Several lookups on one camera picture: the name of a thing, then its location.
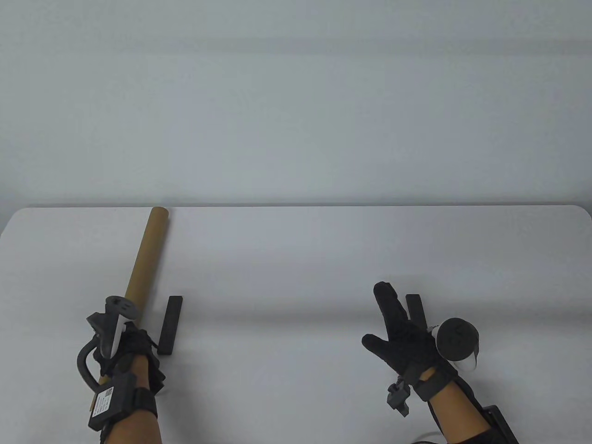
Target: tabletop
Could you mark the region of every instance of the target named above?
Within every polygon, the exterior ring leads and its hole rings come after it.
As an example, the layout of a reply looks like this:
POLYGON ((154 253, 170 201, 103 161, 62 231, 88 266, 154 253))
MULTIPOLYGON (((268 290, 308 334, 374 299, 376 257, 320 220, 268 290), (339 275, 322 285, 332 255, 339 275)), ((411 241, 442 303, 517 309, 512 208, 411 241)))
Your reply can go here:
MULTIPOLYGON (((27 208, 0 236, 6 443, 96 443, 76 354, 86 317, 123 295, 149 208, 27 208)), ((372 296, 422 295, 429 324, 480 331, 464 375, 524 443, 592 436, 592 224, 580 207, 179 207, 143 326, 184 306, 157 396, 163 441, 405 444, 437 430, 360 344, 372 296)), ((431 439, 443 442, 442 437, 431 439)))

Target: label on device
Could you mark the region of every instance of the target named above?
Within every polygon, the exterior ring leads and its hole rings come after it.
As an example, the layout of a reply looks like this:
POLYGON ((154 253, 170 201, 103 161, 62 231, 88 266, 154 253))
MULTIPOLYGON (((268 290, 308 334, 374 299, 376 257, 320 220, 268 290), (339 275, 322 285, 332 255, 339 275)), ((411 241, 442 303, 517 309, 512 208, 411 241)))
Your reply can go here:
POLYGON ((109 410, 111 404, 111 396, 113 395, 113 387, 108 388, 105 391, 100 392, 96 396, 95 409, 92 411, 92 417, 100 415, 101 413, 109 410))

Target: gloved hand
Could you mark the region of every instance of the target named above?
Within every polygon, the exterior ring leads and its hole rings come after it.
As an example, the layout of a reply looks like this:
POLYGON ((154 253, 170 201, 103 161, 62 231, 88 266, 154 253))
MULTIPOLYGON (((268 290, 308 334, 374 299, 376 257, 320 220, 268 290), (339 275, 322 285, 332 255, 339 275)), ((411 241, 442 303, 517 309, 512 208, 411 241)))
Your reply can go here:
POLYGON ((449 362, 438 353, 432 335, 408 319, 407 312, 391 284, 377 283, 374 286, 374 296, 387 327, 388 341, 373 334, 366 334, 362 338, 364 347, 386 362, 411 385, 416 384, 419 376, 432 367, 447 374, 457 374, 449 362))

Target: brown cardboard tube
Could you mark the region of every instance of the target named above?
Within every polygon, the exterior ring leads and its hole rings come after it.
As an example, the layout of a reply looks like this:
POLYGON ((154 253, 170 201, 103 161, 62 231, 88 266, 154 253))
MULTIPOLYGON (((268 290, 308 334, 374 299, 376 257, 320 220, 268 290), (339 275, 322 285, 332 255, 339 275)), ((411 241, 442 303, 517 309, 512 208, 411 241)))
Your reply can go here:
MULTIPOLYGON (((138 326, 140 325, 144 308, 146 307, 148 296, 154 283, 160 254, 165 244, 168 225, 169 211, 163 207, 152 208, 126 290, 126 299, 132 301, 140 312, 140 317, 135 321, 138 326)), ((109 378, 107 377, 101 377, 99 384, 104 384, 108 380, 109 378)), ((91 411, 94 408, 95 401, 96 395, 92 400, 91 411)))

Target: skin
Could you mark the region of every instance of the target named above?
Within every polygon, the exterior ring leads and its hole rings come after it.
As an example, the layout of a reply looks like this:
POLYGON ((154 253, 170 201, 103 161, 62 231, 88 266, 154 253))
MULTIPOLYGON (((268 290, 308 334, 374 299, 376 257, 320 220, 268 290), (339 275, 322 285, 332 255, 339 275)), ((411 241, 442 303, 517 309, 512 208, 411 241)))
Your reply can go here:
MULTIPOLYGON (((145 356, 134 358, 131 371, 138 378, 136 387, 150 388, 145 356)), ((136 410, 113 426, 107 444, 162 444, 156 416, 147 410, 136 410)))
MULTIPOLYGON (((430 368, 421 375, 420 379, 425 381, 434 373, 435 370, 430 368)), ((454 382, 437 393, 429 403, 434 409, 442 433, 449 444, 466 441, 491 428, 454 382)))

